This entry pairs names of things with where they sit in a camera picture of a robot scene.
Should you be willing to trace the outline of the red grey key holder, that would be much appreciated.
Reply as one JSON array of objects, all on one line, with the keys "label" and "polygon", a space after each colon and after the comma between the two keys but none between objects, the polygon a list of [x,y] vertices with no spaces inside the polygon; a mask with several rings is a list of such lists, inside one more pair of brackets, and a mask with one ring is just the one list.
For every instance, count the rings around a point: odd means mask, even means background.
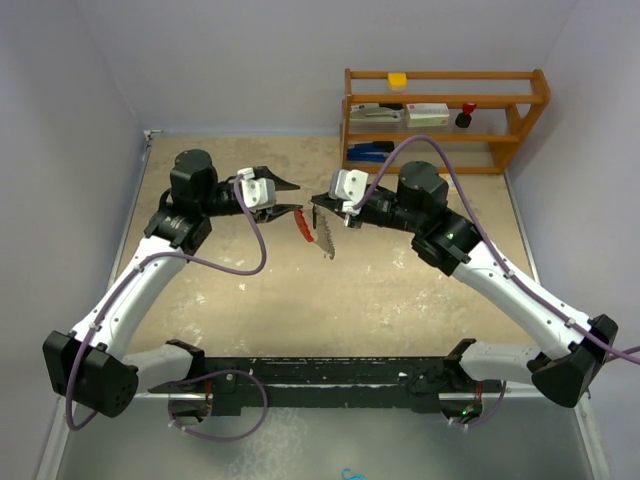
[{"label": "red grey key holder", "polygon": [[333,260],[335,258],[335,245],[332,238],[331,229],[325,215],[317,206],[310,209],[301,209],[294,212],[296,226],[308,242],[318,246],[325,258]]}]

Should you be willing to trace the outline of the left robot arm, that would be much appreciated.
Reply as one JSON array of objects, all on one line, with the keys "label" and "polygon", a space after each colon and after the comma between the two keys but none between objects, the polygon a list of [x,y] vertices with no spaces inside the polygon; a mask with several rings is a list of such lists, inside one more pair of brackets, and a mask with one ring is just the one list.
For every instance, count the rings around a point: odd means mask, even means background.
[{"label": "left robot arm", "polygon": [[280,204],[279,191],[297,186],[266,166],[247,167],[221,181],[208,152],[181,152],[132,259],[98,304],[69,332],[52,332],[43,353],[53,390],[64,397],[66,421],[77,431],[74,405],[109,418],[138,393],[174,383],[184,392],[202,387],[205,354],[179,340],[137,355],[127,349],[139,324],[170,281],[196,257],[214,217],[243,215],[251,228],[299,210]]}]

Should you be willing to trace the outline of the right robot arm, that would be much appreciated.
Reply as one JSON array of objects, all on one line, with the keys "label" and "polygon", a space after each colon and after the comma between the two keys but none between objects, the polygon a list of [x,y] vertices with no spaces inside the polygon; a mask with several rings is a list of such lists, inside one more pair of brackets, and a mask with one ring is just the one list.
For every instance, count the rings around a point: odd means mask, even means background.
[{"label": "right robot arm", "polygon": [[340,170],[328,191],[311,202],[349,228],[370,224],[412,234],[411,247],[421,260],[481,294],[535,343],[475,341],[445,366],[446,383],[467,391],[478,381],[517,382],[557,405],[576,406],[604,365],[617,324],[569,306],[507,260],[475,223],[449,208],[449,184],[433,165],[404,165],[394,190],[367,180],[365,172]]}]

